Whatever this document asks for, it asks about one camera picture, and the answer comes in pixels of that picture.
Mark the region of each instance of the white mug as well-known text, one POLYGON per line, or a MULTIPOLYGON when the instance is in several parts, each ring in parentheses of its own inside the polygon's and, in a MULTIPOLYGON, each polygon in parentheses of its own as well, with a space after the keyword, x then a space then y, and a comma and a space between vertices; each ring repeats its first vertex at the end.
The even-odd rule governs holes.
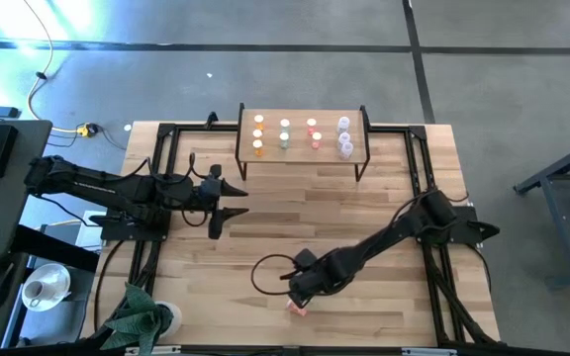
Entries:
POLYGON ((41 301, 52 299, 55 293, 53 286, 41 281, 32 281, 24 288, 24 296, 30 300, 30 307, 33 308, 41 301))

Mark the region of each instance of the gray floor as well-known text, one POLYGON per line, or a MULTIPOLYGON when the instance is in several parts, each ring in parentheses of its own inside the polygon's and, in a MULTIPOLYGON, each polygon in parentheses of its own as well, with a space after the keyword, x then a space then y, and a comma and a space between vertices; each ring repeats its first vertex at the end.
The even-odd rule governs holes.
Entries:
MULTIPOLYGON (((56 39, 187 44, 407 45, 400 0, 136 0, 37 3, 56 39)), ((0 8, 0 38, 42 39, 18 5, 0 8)), ((413 0, 422 45, 570 46, 570 0, 413 0)), ((0 105, 25 108, 46 51, 0 49, 0 105)), ((480 217, 499 225, 486 243, 504 341, 570 351, 570 288, 544 278, 566 272, 539 191, 511 187, 570 150, 570 56, 425 55, 434 116, 452 124, 465 180, 480 217)), ((57 74, 36 97, 41 116, 72 127, 93 121, 121 144, 124 124, 204 120, 257 108, 355 108, 372 121, 423 123, 407 53, 58 51, 57 74)), ((117 172, 124 153, 102 138, 49 147, 81 165, 117 172)), ((57 199, 82 213, 90 205, 57 199)), ((30 201, 28 225, 67 220, 30 201)))

